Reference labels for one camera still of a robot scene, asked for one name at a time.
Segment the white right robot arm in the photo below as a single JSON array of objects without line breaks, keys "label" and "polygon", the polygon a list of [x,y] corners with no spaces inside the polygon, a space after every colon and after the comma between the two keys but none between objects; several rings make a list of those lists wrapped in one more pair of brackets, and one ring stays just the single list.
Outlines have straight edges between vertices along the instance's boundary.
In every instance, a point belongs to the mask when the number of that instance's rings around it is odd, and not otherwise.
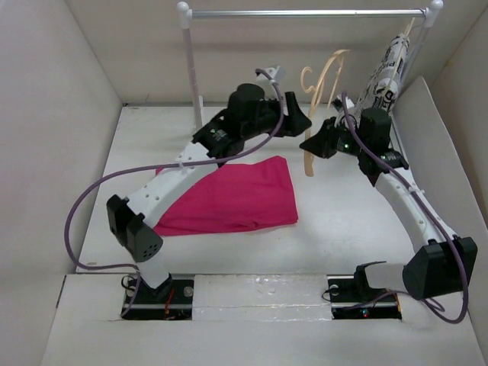
[{"label": "white right robot arm", "polygon": [[355,271],[352,290],[370,300],[380,289],[405,291],[417,300],[465,291],[477,257],[477,245],[461,238],[434,211],[419,189],[403,155],[390,146],[390,115],[379,108],[361,112],[358,123],[349,115],[341,126],[334,118],[300,148],[328,159],[347,153],[358,159],[361,172],[387,200],[399,218],[414,256],[406,264],[370,262]]}]

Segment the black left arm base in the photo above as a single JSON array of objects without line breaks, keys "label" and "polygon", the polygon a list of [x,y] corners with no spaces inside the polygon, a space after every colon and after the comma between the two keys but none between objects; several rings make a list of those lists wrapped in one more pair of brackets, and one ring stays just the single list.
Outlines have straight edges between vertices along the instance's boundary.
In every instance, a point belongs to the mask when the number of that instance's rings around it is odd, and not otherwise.
[{"label": "black left arm base", "polygon": [[162,295],[156,295],[142,281],[136,290],[136,277],[125,275],[120,284],[125,291],[120,317],[124,320],[192,320],[194,276],[177,275]]}]

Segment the pink trousers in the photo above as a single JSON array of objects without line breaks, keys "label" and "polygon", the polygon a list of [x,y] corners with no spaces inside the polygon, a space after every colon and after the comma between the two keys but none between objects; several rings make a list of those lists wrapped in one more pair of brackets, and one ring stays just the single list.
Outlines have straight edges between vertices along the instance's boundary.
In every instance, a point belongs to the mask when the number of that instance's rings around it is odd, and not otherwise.
[{"label": "pink trousers", "polygon": [[287,160],[225,164],[186,191],[159,219],[160,236],[244,233],[298,221]]}]

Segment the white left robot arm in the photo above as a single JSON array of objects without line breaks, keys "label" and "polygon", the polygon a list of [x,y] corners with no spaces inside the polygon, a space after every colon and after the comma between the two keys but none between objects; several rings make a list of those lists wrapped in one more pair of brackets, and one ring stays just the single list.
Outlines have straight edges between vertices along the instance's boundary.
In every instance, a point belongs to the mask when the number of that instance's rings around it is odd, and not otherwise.
[{"label": "white left robot arm", "polygon": [[163,168],[145,186],[106,204],[111,233],[130,253],[140,271],[143,293],[153,302],[170,294],[172,276],[162,259],[163,239],[155,227],[161,216],[190,188],[244,150],[262,134],[295,137],[312,125],[294,92],[267,99],[262,87],[241,84],[218,112],[191,138],[173,168]]}]

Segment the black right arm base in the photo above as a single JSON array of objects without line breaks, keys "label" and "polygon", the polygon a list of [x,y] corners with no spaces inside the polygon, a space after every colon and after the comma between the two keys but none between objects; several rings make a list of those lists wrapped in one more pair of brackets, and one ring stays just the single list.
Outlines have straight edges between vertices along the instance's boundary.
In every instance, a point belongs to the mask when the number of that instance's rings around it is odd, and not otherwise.
[{"label": "black right arm base", "polygon": [[334,320],[398,319],[402,314],[397,295],[386,288],[372,288],[366,268],[383,262],[369,262],[356,267],[353,274],[328,274],[322,299],[331,306]]}]

